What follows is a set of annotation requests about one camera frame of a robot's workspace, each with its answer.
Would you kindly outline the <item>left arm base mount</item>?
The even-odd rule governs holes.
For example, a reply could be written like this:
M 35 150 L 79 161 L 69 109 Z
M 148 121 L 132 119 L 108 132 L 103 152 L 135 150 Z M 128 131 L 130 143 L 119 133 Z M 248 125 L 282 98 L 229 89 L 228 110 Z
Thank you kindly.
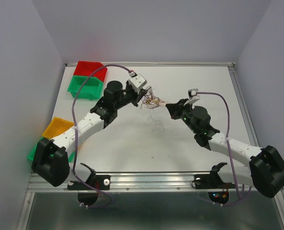
M 96 171 L 84 163 L 75 168 L 67 183 L 67 189 L 77 191 L 77 200 L 86 209 L 106 207 L 112 202 L 110 189 L 110 175 L 97 175 Z

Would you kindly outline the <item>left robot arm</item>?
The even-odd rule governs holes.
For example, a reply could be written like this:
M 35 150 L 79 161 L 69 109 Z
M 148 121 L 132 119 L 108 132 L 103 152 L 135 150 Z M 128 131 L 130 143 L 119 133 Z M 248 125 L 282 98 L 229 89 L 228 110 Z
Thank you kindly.
M 140 76 L 129 79 L 126 86 L 116 80 L 110 81 L 103 97 L 81 121 L 52 139 L 43 138 L 38 142 L 32 171 L 54 187 L 65 181 L 78 181 L 83 188 L 92 188 L 95 184 L 94 171 L 77 159 L 69 163 L 69 156 L 77 154 L 81 144 L 111 124 L 118 115 L 118 109 L 128 104 L 137 106 L 146 94 L 146 83 Z

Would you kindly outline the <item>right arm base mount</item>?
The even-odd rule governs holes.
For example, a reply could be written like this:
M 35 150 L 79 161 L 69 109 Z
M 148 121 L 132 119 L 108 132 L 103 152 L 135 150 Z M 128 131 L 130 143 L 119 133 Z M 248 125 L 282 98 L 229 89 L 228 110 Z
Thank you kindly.
M 209 173 L 197 174 L 191 182 L 191 187 L 195 189 L 219 189 L 219 192 L 210 191 L 208 196 L 215 205 L 228 206 L 229 189 L 235 188 L 233 183 L 226 183 L 219 177 L 219 172 L 226 166 L 226 162 L 221 162 L 212 167 Z

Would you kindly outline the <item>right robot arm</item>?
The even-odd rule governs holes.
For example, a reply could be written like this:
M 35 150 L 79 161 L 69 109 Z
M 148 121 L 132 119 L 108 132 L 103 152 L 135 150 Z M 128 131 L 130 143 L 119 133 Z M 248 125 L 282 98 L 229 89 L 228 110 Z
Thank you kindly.
M 241 163 L 221 162 L 212 167 L 209 175 L 194 180 L 196 188 L 222 188 L 224 184 L 240 184 L 256 188 L 262 195 L 273 198 L 284 187 L 284 160 L 272 146 L 251 146 L 226 135 L 211 126 L 206 108 L 192 106 L 193 101 L 181 99 L 168 103 L 171 118 L 182 120 L 194 133 L 199 146 L 221 153 Z

